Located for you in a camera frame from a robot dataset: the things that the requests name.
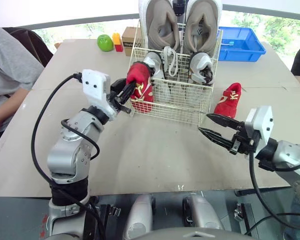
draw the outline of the white wire basket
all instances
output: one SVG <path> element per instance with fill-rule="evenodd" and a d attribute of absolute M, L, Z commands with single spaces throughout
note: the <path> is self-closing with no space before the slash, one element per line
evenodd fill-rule
<path fill-rule="evenodd" d="M 180 47 L 183 48 L 183 38 L 185 24 L 178 24 L 181 29 L 182 38 Z M 142 61 L 150 51 L 157 52 L 164 59 L 163 51 L 145 48 L 145 39 L 140 31 L 140 21 L 137 31 L 135 32 L 132 52 L 130 57 L 130 66 L 136 61 Z M 221 47 L 222 31 L 219 30 L 217 42 L 214 49 L 212 61 L 212 73 L 216 77 L 219 52 Z M 199 85 L 188 83 L 189 60 L 190 55 L 177 54 L 178 72 L 175 76 L 170 76 L 168 71 L 165 72 L 165 79 L 151 78 L 153 102 L 138 101 L 131 104 L 132 116 L 142 114 L 172 121 L 193 124 L 200 126 L 203 116 L 210 111 L 211 98 L 214 86 Z M 170 91 L 170 97 L 167 100 L 167 91 Z"/>

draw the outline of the gray t-shirt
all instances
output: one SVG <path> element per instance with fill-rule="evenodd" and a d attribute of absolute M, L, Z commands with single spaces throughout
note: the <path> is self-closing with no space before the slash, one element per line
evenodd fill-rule
<path fill-rule="evenodd" d="M 44 67 L 14 37 L 0 27 L 0 105 L 19 88 L 31 90 Z M 4 131 L 11 117 L 2 124 Z"/>

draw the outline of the table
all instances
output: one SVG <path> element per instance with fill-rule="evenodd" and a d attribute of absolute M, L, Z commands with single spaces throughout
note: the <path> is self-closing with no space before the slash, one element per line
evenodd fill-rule
<path fill-rule="evenodd" d="M 49 197 L 48 184 L 36 172 L 30 152 L 35 120 L 55 86 L 83 68 L 108 73 L 114 82 L 126 75 L 129 57 L 101 52 L 96 40 L 65 41 L 53 56 L 0 139 L 0 196 Z M 244 121 L 251 108 L 271 105 L 272 137 L 300 144 L 300 84 L 273 49 L 258 62 L 219 62 L 211 109 L 234 81 L 242 85 L 236 119 Z M 54 97 L 40 123 L 36 154 L 48 172 L 49 149 L 58 139 L 60 121 L 88 107 L 81 85 L 69 82 Z M 211 121 L 205 127 L 230 138 L 233 132 Z M 248 160 L 229 154 L 188 124 L 121 112 L 105 125 L 98 141 L 101 153 L 90 165 L 92 195 L 194 190 L 248 189 L 252 187 Z M 273 172 L 259 169 L 260 187 L 287 183 Z"/>

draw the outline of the red baby shoe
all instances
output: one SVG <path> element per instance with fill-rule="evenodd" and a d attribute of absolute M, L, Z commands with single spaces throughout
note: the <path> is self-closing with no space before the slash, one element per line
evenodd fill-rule
<path fill-rule="evenodd" d="M 141 62 L 135 62 L 129 69 L 126 76 L 126 84 L 136 81 L 136 88 L 130 100 L 132 106 L 141 113 L 148 113 L 152 110 L 154 96 L 151 85 L 151 69 Z"/>
<path fill-rule="evenodd" d="M 214 109 L 215 114 L 234 119 L 237 113 L 237 105 L 241 96 L 241 84 L 235 82 L 231 84 L 224 92 L 219 103 Z"/>

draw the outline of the black chair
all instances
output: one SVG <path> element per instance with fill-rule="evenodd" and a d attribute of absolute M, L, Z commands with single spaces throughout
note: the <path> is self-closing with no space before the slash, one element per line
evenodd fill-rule
<path fill-rule="evenodd" d="M 3 27 L 3 29 L 17 39 L 44 67 L 46 67 L 53 54 L 49 51 L 38 34 L 21 27 Z"/>

